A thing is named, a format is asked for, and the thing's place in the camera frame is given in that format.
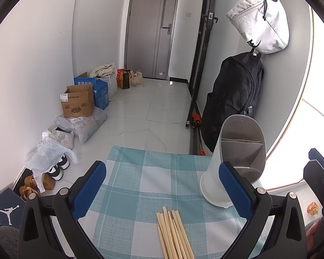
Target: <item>door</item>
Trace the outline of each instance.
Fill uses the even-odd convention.
[[[203,0],[202,12],[200,16],[199,31],[197,44],[194,53],[194,60],[191,70],[191,77],[189,82],[189,91],[192,96],[190,109],[187,116],[186,127],[189,126],[192,113],[197,100],[199,85],[204,69],[206,52],[210,40],[210,33],[213,28],[213,23],[217,18],[214,16],[215,0]]]
[[[131,0],[125,68],[143,77],[166,79],[177,0]]]

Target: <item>checkered tablecloth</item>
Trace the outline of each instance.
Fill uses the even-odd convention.
[[[196,259],[220,258],[246,220],[233,206],[216,207],[201,195],[199,180],[209,157],[114,146],[107,177],[90,212],[92,242],[106,259],[163,258],[156,212],[179,210]],[[252,257],[263,246],[261,239]]]

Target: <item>black and white sneaker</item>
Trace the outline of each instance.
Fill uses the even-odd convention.
[[[60,180],[63,175],[63,172],[58,167],[58,165],[55,165],[50,169],[50,171],[48,171],[48,175],[54,178],[55,180]]]
[[[66,155],[63,154],[60,161],[57,163],[57,166],[61,169],[67,169],[69,165],[70,165],[69,160],[67,159]]]

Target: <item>chopsticks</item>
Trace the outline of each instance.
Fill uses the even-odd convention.
[[[158,232],[165,259],[195,259],[185,229],[182,225],[179,211],[156,213]]]

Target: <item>jumpman logo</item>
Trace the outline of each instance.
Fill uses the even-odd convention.
[[[6,211],[0,210],[0,212],[3,212],[3,213],[5,213],[5,214],[7,214],[7,217],[8,217],[8,219],[9,219],[9,225],[11,225],[11,226],[12,226],[12,223],[11,223],[11,217],[10,217],[10,214],[11,214],[11,212],[12,212],[13,210],[15,210],[15,209],[18,208],[18,207],[19,207],[19,205],[16,206],[15,208],[13,208],[13,207],[5,208]]]

